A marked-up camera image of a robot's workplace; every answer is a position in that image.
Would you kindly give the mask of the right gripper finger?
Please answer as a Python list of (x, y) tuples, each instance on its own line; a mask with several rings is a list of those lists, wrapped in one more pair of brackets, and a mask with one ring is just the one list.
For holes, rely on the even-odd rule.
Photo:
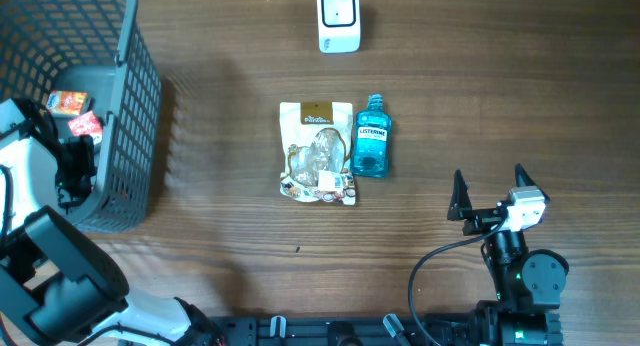
[(537, 183), (529, 176), (529, 174), (520, 163), (515, 165), (514, 171), (516, 185), (518, 187), (535, 187), (543, 195), (544, 202), (546, 204), (550, 202), (550, 197), (548, 196), (548, 194), (540, 186), (537, 185)]
[(461, 221), (472, 217), (472, 203), (468, 195), (468, 186), (460, 169), (454, 173), (453, 192), (447, 219), (449, 221)]

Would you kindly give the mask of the red small packet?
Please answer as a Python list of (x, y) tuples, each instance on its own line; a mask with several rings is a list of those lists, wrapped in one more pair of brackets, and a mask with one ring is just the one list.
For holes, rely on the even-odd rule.
[(93, 111), (89, 111), (70, 120), (68, 126), (74, 136), (90, 136), (95, 146), (102, 143), (102, 124)]

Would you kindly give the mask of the orange small box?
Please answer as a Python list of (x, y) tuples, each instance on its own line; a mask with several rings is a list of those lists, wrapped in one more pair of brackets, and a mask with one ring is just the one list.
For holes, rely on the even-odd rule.
[(86, 92), (52, 91), (46, 108), (53, 115), (80, 116), (88, 110), (90, 101)]

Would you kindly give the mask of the blue mouthwash bottle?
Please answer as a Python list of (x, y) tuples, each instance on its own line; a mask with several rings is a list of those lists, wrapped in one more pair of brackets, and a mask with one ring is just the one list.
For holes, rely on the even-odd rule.
[(392, 119), (385, 113), (381, 94), (368, 96), (367, 107), (355, 118), (351, 169), (355, 175), (385, 178), (389, 172), (388, 147)]

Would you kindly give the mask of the beige snack pouch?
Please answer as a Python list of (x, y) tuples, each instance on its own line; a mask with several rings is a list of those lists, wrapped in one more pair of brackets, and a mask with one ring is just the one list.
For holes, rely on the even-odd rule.
[(284, 153), (280, 192), (303, 203), (353, 206), (351, 171), (353, 105), (347, 102), (282, 102), (279, 125)]

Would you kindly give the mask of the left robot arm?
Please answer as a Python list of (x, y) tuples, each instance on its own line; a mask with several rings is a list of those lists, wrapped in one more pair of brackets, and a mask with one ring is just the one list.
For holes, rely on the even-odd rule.
[(53, 115), (1, 104), (1, 313), (37, 345), (223, 345), (195, 305), (133, 289), (114, 260), (66, 218), (64, 193), (90, 194), (88, 135), (61, 141)]

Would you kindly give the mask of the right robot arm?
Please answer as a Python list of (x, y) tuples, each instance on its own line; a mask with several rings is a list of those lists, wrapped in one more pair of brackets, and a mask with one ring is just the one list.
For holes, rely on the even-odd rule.
[(516, 186), (493, 208), (475, 209), (460, 171), (454, 173), (447, 214), (462, 221), (465, 236), (482, 238), (481, 255), (495, 287), (494, 301), (480, 301), (469, 314), (467, 330), (457, 344), (562, 345), (560, 308), (569, 264), (547, 249), (531, 251), (524, 232), (541, 223), (549, 196), (521, 165), (515, 166)]

